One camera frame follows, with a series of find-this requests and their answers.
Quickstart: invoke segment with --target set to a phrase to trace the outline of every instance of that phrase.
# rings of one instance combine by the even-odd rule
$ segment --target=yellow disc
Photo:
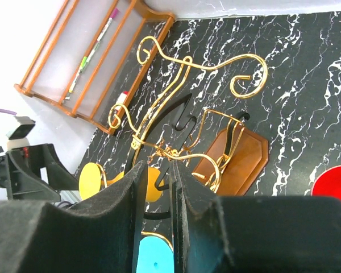
[[[84,166],[78,186],[82,200],[86,200],[100,191],[101,171],[95,163],[88,163]]]
[[[157,180],[160,171],[156,168],[149,167],[148,168],[148,188],[147,188],[147,197],[145,198],[146,202],[155,202],[161,196],[161,191],[158,191],[154,185]],[[108,185],[114,184],[118,180],[124,177],[124,172],[119,173],[114,179],[108,180]],[[160,186],[164,185],[164,180],[160,182]]]

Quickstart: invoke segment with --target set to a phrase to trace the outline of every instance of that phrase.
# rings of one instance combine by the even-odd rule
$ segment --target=gold metal scroll
[[[166,60],[173,61],[175,63],[179,63],[180,64],[180,68],[178,70],[178,73],[177,73],[176,77],[174,78],[174,80],[163,90],[162,93],[160,93],[160,95],[157,97],[155,102],[148,109],[145,117],[143,118],[142,122],[140,123],[140,125],[139,125],[139,127],[137,129],[135,128],[135,126],[133,125],[133,123],[131,121],[131,117],[130,117],[128,109],[123,104],[115,104],[111,108],[111,110],[109,112],[109,125],[110,125],[110,127],[112,129],[118,129],[120,127],[120,118],[117,116],[117,114],[116,114],[117,111],[115,110],[115,108],[117,106],[120,106],[121,108],[123,108],[124,111],[125,111],[125,114],[126,114],[126,116],[128,118],[128,121],[129,121],[129,124],[130,124],[130,128],[134,132],[134,135],[132,136],[133,140],[132,140],[132,143],[131,143],[131,147],[134,150],[136,150],[135,151],[134,160],[132,162],[133,166],[134,166],[134,164],[135,164],[135,162],[136,162],[136,160],[138,158],[139,151],[140,151],[142,145],[151,146],[151,147],[155,148],[156,149],[156,153],[158,155],[167,157],[169,160],[190,160],[191,158],[196,158],[196,157],[207,159],[215,168],[215,172],[209,178],[209,181],[207,182],[207,184],[210,185],[210,189],[211,190],[216,192],[217,189],[218,189],[218,186],[220,185],[220,182],[221,182],[220,174],[221,174],[221,172],[223,172],[224,168],[226,167],[226,165],[230,161],[230,159],[231,159],[231,157],[232,157],[232,155],[233,155],[233,153],[235,151],[235,148],[236,148],[237,144],[239,143],[239,140],[240,140],[240,137],[242,135],[242,132],[244,130],[244,125],[242,124],[241,121],[238,121],[237,119],[233,118],[232,116],[223,114],[223,113],[215,111],[215,110],[207,110],[207,111],[205,111],[204,114],[203,114],[202,121],[201,121],[201,128],[199,130],[199,133],[198,133],[198,136],[197,136],[196,140],[190,146],[184,147],[184,149],[182,149],[180,152],[178,152],[177,150],[172,149],[171,147],[162,148],[159,145],[152,144],[152,143],[147,143],[144,140],[145,140],[145,138],[146,138],[146,136],[147,136],[147,134],[149,132],[149,129],[151,128],[151,125],[153,124],[154,120],[159,115],[159,113],[162,111],[162,109],[164,108],[166,103],[183,86],[184,82],[186,81],[186,79],[188,77],[188,74],[189,74],[189,71],[190,71],[191,67],[198,68],[198,69],[203,69],[203,70],[206,70],[206,71],[213,71],[213,70],[219,69],[221,67],[224,67],[227,64],[231,64],[231,63],[233,63],[235,61],[241,60],[241,59],[250,58],[250,59],[254,59],[254,60],[258,61],[261,64],[261,66],[262,66],[263,75],[261,77],[261,80],[259,81],[258,86],[252,92],[249,92],[247,94],[239,94],[235,90],[235,83],[238,80],[250,80],[251,76],[249,76],[249,75],[237,75],[237,76],[234,76],[231,79],[231,81],[230,81],[230,91],[231,91],[231,93],[235,97],[237,97],[237,98],[250,98],[250,97],[253,97],[254,95],[258,94],[258,92],[261,91],[261,89],[265,85],[265,82],[266,82],[267,77],[268,77],[268,67],[267,67],[267,64],[264,61],[264,59],[261,58],[260,56],[255,55],[255,54],[247,53],[247,54],[242,54],[242,55],[238,55],[238,56],[232,57],[232,58],[230,58],[230,59],[228,59],[228,60],[226,60],[226,61],[224,61],[224,62],[222,62],[222,63],[220,63],[218,65],[215,65],[213,67],[206,67],[206,66],[203,66],[203,65],[199,65],[199,64],[193,63],[193,59],[192,59],[191,56],[186,56],[182,60],[179,60],[179,59],[175,59],[175,58],[172,58],[172,57],[169,57],[169,56],[165,55],[163,53],[163,51],[161,50],[158,41],[154,37],[152,37],[152,36],[145,37],[143,40],[141,40],[141,42],[140,42],[140,44],[138,46],[138,50],[136,52],[136,57],[137,57],[138,62],[140,64],[145,64],[146,62],[148,62],[149,58],[150,58],[150,55],[151,55],[149,50],[147,50],[145,48],[142,49],[142,45],[144,44],[144,42],[146,40],[152,40],[155,43],[155,46],[157,47],[159,54],[163,58],[165,58]],[[141,60],[140,59],[140,51],[143,51],[146,54],[145,60]],[[206,117],[206,114],[208,112],[217,113],[217,114],[220,114],[220,115],[222,115],[224,117],[229,118],[230,119],[229,120],[229,124],[232,121],[235,121],[236,125],[234,126],[234,129],[233,129],[233,132],[232,132],[232,136],[234,136],[235,129],[236,129],[237,126],[240,126],[240,125],[243,126],[241,128],[239,137],[238,137],[238,139],[237,139],[237,141],[236,141],[236,143],[234,145],[234,148],[232,150],[230,150],[230,154],[229,155],[223,155],[217,161],[213,160],[211,157],[209,157],[209,156],[207,156],[205,154],[190,154],[190,149],[192,147],[194,147],[198,143],[198,141],[199,141],[201,130],[203,128],[203,123],[205,122],[205,117]],[[117,121],[115,125],[113,125],[113,117]]]

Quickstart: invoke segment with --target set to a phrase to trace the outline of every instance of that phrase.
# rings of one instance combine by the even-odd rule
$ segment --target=black marble countertop
[[[341,164],[341,12],[180,21],[171,28],[163,50],[179,59],[190,55],[194,63],[209,66],[243,53],[255,53],[267,62],[269,77],[264,89],[246,100],[235,98],[229,84],[234,75],[254,76],[251,82],[239,83],[240,92],[257,84],[260,66],[250,60],[213,72],[192,68],[179,91],[193,93],[189,109],[196,116],[207,108],[227,114],[248,111],[251,119],[246,126],[269,140],[269,163],[247,195],[309,195],[323,171]],[[155,57],[130,105],[133,123],[140,123],[178,68],[160,55]],[[78,170],[97,162],[112,179],[124,169],[132,131],[126,118],[122,125],[115,136],[96,130]],[[214,116],[205,126],[207,134],[195,152],[206,151],[226,121]],[[172,143],[177,135],[164,124],[156,128],[150,141],[161,137]],[[146,148],[139,159],[146,160],[151,153]],[[160,163],[161,159],[155,159],[152,166]],[[147,209],[164,211],[166,206],[148,204]],[[166,235],[169,228],[169,220],[145,225],[145,229]]]

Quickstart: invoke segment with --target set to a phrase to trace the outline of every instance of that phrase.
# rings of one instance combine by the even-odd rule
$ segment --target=wooden frame
[[[33,90],[33,88],[34,88],[34,84],[36,83],[36,80],[38,79],[40,73],[43,70],[43,67],[45,66],[46,62],[48,61],[48,58],[51,55],[56,43],[58,42],[60,36],[62,35],[63,30],[67,26],[67,23],[69,22],[72,14],[75,12],[79,1],[80,0],[65,0],[64,1],[60,11],[58,12],[54,22],[50,26],[41,46],[39,47],[39,50],[37,51],[32,63],[30,64],[26,74],[23,77],[22,81],[20,82],[20,84],[15,84],[14,87],[16,88],[17,91],[19,91],[20,93],[22,93],[26,96],[37,97],[41,100],[44,100],[44,101],[56,106],[61,111],[65,112],[67,115],[74,117],[74,118],[80,117],[80,118],[96,125],[102,131],[112,135],[114,133],[113,129],[105,127],[99,121],[96,121],[94,119],[95,114],[97,113],[101,102],[105,98],[105,95],[109,91],[112,84],[114,84],[116,76],[120,72],[122,64],[126,60],[127,56],[129,55],[132,47],[137,46],[135,44],[136,39],[137,39],[138,35],[140,34],[140,32],[141,32],[144,24],[146,23],[146,21],[148,21],[148,20],[165,21],[163,29],[160,31],[160,34],[157,37],[157,41],[159,43],[162,43],[163,40],[165,39],[170,27],[172,26],[172,24],[174,22],[174,15],[171,13],[158,13],[156,11],[153,11],[148,6],[146,6],[141,0],[129,0],[128,1],[129,6],[128,6],[127,10],[124,12],[124,16],[121,18],[121,21],[119,22],[119,24],[117,26],[117,29],[112,34],[111,40],[107,44],[106,49],[103,52],[103,54],[101,55],[101,58],[100,58],[99,62],[97,63],[96,67],[94,68],[93,73],[87,79],[85,87],[82,90],[79,97],[77,98],[76,103],[74,104],[73,107],[67,107],[64,105],[64,99],[65,99],[66,94],[68,93],[68,90],[71,86],[71,83],[73,82],[73,80],[76,76],[76,72],[74,72],[74,74],[72,74],[70,81],[67,83],[66,88],[65,88],[65,90],[63,90],[63,93],[62,93],[59,100],[53,100],[52,98],[48,98],[48,97],[46,97],[40,93],[37,93],[37,92],[35,92],[35,90]],[[98,35],[102,31],[102,29],[105,26],[110,14],[114,11],[114,9],[116,8],[119,1],[120,0],[113,0],[112,5],[109,8],[106,16],[102,20],[100,27],[98,28],[97,32],[95,34],[93,34],[94,36],[93,36],[87,50],[84,52],[84,56],[88,56],[88,54],[92,50],[93,46],[96,43],[96,39],[97,39]],[[114,42],[116,41],[118,34],[120,33],[122,27],[124,26],[125,22],[128,19],[128,16],[130,15],[130,12],[132,12],[132,11],[135,11],[137,14],[139,14],[142,17],[140,25],[136,29],[135,35],[132,37],[130,43],[128,45],[126,45],[126,49],[125,49],[125,51],[124,51],[124,53],[120,59],[120,62],[116,65],[116,67],[114,69],[114,73],[109,77],[109,80],[106,83],[106,87],[102,91],[102,93],[99,97],[99,100],[94,105],[91,113],[89,115],[79,113],[78,108],[80,107],[83,99],[85,98],[87,92],[89,91],[89,88],[90,88],[91,84],[93,83],[95,76],[97,75],[99,69],[101,68],[108,52],[111,50]],[[156,52],[157,52],[157,48],[154,45],[152,50],[151,50],[151,60],[154,58]],[[138,87],[140,85],[141,80],[143,79],[146,71],[148,70],[150,63],[151,62],[148,61],[146,64],[144,64],[141,67],[135,81],[132,83],[130,90],[128,90],[128,96],[125,99],[124,105],[126,105],[126,106],[129,105],[131,99],[133,98],[136,90],[138,89]],[[80,67],[80,63],[78,63],[76,71],[78,70],[79,67]],[[123,109],[121,109],[121,111],[119,111],[118,115],[120,117],[122,117],[123,114],[124,114],[124,111],[123,111]]]

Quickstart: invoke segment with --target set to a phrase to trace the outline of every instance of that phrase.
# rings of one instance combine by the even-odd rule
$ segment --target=blue plastic piece
[[[136,273],[174,273],[173,252],[164,240],[147,236],[140,241]]]

